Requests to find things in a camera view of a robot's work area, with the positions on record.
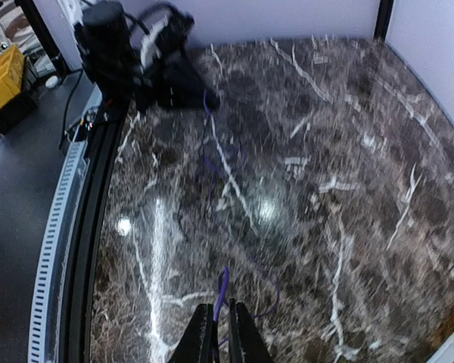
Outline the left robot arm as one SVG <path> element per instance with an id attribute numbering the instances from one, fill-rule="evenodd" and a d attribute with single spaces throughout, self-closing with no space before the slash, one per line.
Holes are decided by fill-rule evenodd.
<path id="1" fill-rule="evenodd" d="M 99 1 L 87 5 L 74 35 L 83 69 L 107 106 L 217 110 L 219 97 L 186 54 L 193 26 L 194 18 L 169 2 L 133 17 L 118 1 Z"/>

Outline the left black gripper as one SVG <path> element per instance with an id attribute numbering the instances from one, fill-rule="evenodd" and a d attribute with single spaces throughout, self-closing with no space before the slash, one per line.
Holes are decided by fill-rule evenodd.
<path id="1" fill-rule="evenodd" d="M 217 93 L 206 84 L 189 60 L 155 63 L 139 79 L 135 105 L 139 112 L 157 105 L 167 110 L 205 109 L 221 105 Z"/>

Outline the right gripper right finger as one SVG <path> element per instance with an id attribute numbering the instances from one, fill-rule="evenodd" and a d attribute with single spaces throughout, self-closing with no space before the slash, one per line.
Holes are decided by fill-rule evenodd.
<path id="1" fill-rule="evenodd" d="M 273 363 L 266 344 L 242 302 L 229 300 L 229 359 L 232 363 Z"/>

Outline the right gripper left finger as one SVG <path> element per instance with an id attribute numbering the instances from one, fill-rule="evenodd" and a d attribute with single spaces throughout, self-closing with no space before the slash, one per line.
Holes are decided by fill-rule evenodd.
<path id="1" fill-rule="evenodd" d="M 192 315 L 169 363 L 213 362 L 213 305 L 202 303 Z"/>

